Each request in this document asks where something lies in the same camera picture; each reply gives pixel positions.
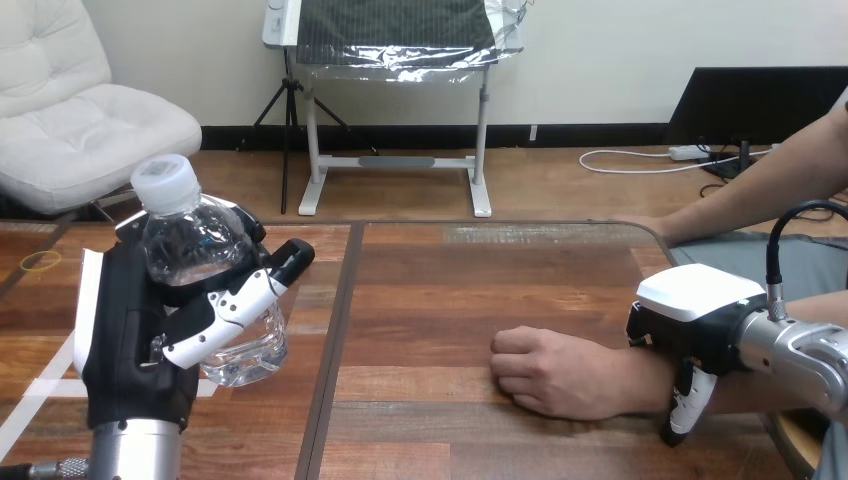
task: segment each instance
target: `water bottle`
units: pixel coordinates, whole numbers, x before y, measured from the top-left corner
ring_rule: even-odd
[[[187,158],[156,157],[140,165],[130,182],[149,215],[142,242],[154,282],[170,287],[189,285],[256,254],[238,215],[201,194]],[[200,366],[211,381],[236,387],[272,375],[287,353],[286,321],[279,304],[274,303]]]

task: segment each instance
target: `rubber band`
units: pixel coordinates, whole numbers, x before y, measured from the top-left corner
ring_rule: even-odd
[[[45,267],[38,267],[38,268],[25,267],[24,264],[27,262],[27,260],[34,258],[36,255],[44,255],[45,257],[52,256],[53,258],[55,258],[55,261],[53,263],[51,263],[50,265],[47,265]],[[43,250],[43,251],[40,251],[40,252],[35,252],[32,255],[27,255],[26,257],[24,257],[23,260],[21,260],[21,263],[18,266],[21,267],[21,270],[23,270],[25,272],[43,272],[45,270],[49,270],[49,269],[55,267],[61,261],[62,261],[62,254],[61,253],[57,252],[56,250]]]

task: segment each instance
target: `white chair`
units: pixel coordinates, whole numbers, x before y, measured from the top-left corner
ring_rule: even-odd
[[[200,148],[191,115],[111,77],[80,0],[0,0],[0,195],[55,214]]]

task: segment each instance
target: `wooden floor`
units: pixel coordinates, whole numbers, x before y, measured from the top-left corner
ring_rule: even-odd
[[[634,148],[664,152],[667,147]],[[662,215],[697,200],[717,179],[693,170],[663,175],[611,175],[585,170],[578,157],[591,149],[493,149],[486,152],[486,181],[492,220],[607,219],[617,213]],[[463,157],[470,150],[385,152]],[[606,168],[669,168],[668,159],[598,155]],[[339,220],[472,220],[467,175],[447,170],[333,170],[318,213],[301,217],[297,207],[309,177],[305,153],[291,161],[288,213],[280,215],[280,152],[204,151],[192,157],[203,191],[251,209],[264,222]],[[768,225],[759,230],[768,230]],[[788,232],[848,236],[848,223],[792,222]]]

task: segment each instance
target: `forearm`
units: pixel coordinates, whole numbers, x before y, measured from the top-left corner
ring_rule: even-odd
[[[848,109],[837,108],[793,135],[724,188],[661,219],[669,244],[777,218],[848,185]]]
[[[848,327],[848,291],[820,295],[787,304],[793,317],[808,323],[833,323]],[[657,352],[621,351],[633,365],[631,389],[633,405],[628,410],[663,412],[668,409],[674,385],[674,360]],[[775,379],[754,372],[733,372],[719,379],[707,407],[710,413],[742,413],[788,410],[807,407]]]

